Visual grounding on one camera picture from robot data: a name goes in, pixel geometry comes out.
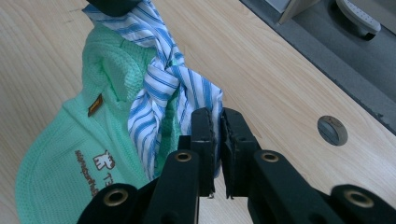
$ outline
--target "black clamp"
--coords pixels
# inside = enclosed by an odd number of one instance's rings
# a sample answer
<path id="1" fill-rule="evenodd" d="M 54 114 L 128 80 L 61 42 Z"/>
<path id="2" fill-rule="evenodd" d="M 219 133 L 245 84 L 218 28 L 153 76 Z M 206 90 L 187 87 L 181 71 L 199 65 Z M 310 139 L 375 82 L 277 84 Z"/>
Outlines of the black clamp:
<path id="1" fill-rule="evenodd" d="M 87 0 L 107 16 L 120 17 L 131 11 L 142 0 Z"/>
<path id="2" fill-rule="evenodd" d="M 396 210 L 372 192 L 337 186 L 313 189 L 280 153 L 262 150 L 242 115 L 225 108 L 221 161 L 228 197 L 248 197 L 253 223 L 396 223 Z M 216 142 L 209 112 L 191 117 L 161 177 L 136 189 L 114 184 L 88 204 L 78 223 L 198 223 L 199 198 L 215 192 Z"/>

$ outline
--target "orange tag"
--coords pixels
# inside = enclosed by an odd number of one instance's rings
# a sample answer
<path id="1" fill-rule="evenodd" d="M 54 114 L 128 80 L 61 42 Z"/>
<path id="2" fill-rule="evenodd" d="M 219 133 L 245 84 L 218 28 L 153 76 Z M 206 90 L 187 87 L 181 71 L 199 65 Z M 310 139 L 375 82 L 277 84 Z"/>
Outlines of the orange tag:
<path id="1" fill-rule="evenodd" d="M 102 103 L 103 103 L 103 98 L 102 98 L 102 94 L 100 94 L 98 98 L 95 100 L 95 102 L 93 102 L 93 104 L 90 106 L 90 108 L 88 108 L 88 117 L 92 116 L 99 109 Z"/>

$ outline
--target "round hole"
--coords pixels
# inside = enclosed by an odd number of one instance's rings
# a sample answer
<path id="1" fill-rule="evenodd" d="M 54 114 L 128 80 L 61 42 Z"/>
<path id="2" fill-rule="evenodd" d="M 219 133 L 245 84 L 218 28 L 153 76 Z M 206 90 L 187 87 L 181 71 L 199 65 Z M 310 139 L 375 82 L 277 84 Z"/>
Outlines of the round hole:
<path id="1" fill-rule="evenodd" d="M 104 203 L 107 206 L 113 207 L 124 203 L 127 198 L 128 191 L 125 189 L 113 189 L 105 195 Z"/>
<path id="2" fill-rule="evenodd" d="M 264 152 L 262 153 L 262 159 L 264 161 L 269 161 L 269 162 L 277 162 L 279 161 L 279 157 L 273 153 L 269 152 Z"/>
<path id="3" fill-rule="evenodd" d="M 332 116 L 323 116 L 318 120 L 318 131 L 322 138 L 333 146 L 340 147 L 347 142 L 346 127 Z"/>
<path id="4" fill-rule="evenodd" d="M 346 190 L 344 192 L 346 199 L 359 207 L 370 208 L 374 206 L 374 202 L 371 198 L 367 197 L 356 190 Z"/>
<path id="5" fill-rule="evenodd" d="M 161 216 L 162 224 L 174 224 L 177 223 L 178 214 L 176 212 L 170 211 Z"/>
<path id="6" fill-rule="evenodd" d="M 189 161 L 191 160 L 191 154 L 186 152 L 180 152 L 176 154 L 177 161 Z"/>

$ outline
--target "embroidered logo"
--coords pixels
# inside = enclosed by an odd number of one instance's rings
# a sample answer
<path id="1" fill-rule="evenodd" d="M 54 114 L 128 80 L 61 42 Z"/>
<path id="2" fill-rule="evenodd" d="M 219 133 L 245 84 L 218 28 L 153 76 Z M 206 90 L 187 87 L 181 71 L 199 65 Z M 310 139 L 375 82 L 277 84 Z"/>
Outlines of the embroidered logo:
<path id="1" fill-rule="evenodd" d="M 98 170 L 102 170 L 104 167 L 111 170 L 116 165 L 116 163 L 113 160 L 113 157 L 110 155 L 110 153 L 107 150 L 105 151 L 104 154 L 101 154 L 93 158 L 93 161 L 95 162 L 96 168 Z"/>
<path id="2" fill-rule="evenodd" d="M 77 161 L 81 166 L 81 173 L 84 175 L 85 179 L 87 180 L 88 185 L 90 186 L 91 195 L 93 197 L 99 192 L 99 189 L 96 187 L 96 181 L 90 175 L 89 170 L 87 168 L 87 163 L 85 162 L 84 156 L 82 155 L 81 151 L 77 150 L 75 151 L 75 153 L 77 156 Z"/>

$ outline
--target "cap logo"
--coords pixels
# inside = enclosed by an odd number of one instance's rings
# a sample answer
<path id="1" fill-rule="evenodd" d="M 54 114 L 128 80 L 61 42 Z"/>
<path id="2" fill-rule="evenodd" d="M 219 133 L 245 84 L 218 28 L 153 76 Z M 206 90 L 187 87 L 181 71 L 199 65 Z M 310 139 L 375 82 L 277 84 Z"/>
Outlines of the cap logo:
<path id="1" fill-rule="evenodd" d="M 116 163 L 113 160 L 113 157 L 110 155 L 110 153 L 107 150 L 105 151 L 104 154 L 94 157 L 93 161 L 95 162 L 96 168 L 98 170 L 102 170 L 104 167 L 111 170 L 116 165 Z"/>

